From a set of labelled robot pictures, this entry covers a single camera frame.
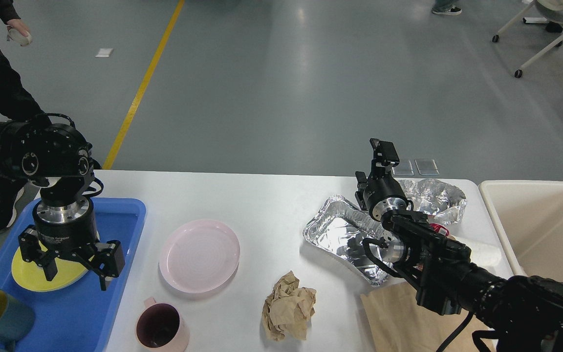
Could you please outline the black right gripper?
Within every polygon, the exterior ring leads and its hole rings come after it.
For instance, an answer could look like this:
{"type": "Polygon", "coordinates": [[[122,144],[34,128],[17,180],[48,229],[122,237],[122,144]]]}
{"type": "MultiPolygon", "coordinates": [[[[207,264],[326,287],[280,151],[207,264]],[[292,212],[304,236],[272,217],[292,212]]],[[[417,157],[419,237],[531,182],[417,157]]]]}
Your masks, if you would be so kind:
{"type": "Polygon", "coordinates": [[[378,138],[370,138],[369,142],[373,149],[371,171],[369,178],[365,172],[355,172],[355,198],[360,209],[368,212],[373,220],[382,220],[391,210],[408,210],[409,199],[392,176],[393,168],[400,163],[394,144],[378,138]]]}

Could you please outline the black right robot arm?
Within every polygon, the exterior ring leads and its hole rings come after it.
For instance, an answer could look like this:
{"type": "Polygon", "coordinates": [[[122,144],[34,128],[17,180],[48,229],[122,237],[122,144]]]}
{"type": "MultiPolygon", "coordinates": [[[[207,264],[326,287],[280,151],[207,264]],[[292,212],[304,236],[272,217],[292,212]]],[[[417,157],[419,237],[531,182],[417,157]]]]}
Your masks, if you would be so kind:
{"type": "Polygon", "coordinates": [[[463,322],[439,346],[440,352],[472,318],[486,330],[472,333],[480,352],[485,339],[498,341],[498,352],[563,352],[563,282],[540,276],[496,276],[471,261],[464,243],[447,238],[413,209],[413,202],[392,176],[400,162],[394,144],[372,138],[371,172],[357,171],[360,209],[391,233],[365,238],[367,259],[416,290],[416,303],[440,315],[467,310],[463,322]]]}

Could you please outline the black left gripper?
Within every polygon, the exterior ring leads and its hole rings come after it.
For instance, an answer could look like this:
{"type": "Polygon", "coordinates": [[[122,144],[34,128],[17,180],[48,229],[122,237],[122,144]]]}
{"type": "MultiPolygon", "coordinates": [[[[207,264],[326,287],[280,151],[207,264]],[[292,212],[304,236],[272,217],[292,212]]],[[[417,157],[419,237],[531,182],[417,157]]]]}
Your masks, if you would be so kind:
{"type": "Polygon", "coordinates": [[[35,262],[48,282],[58,273],[55,259],[70,259],[73,254],[98,276],[101,290],[107,290],[110,281],[119,277],[125,266],[121,242],[99,242],[91,199],[54,206],[40,198],[33,210],[35,226],[27,226],[18,236],[19,248],[22,260],[35,262]]]}

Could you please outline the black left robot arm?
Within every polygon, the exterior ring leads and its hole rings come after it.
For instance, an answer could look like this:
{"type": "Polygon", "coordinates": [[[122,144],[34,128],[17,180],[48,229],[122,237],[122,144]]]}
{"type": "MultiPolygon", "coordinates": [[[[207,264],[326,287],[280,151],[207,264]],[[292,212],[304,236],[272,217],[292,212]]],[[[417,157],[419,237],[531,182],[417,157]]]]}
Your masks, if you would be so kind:
{"type": "Polygon", "coordinates": [[[67,124],[43,126],[0,122],[0,177],[28,180],[40,187],[33,223],[18,236],[22,259],[34,262],[52,281],[56,259],[80,263],[100,279],[102,290],[118,278],[125,256],[118,240],[100,241],[92,198],[97,182],[91,143],[67,124]]]}

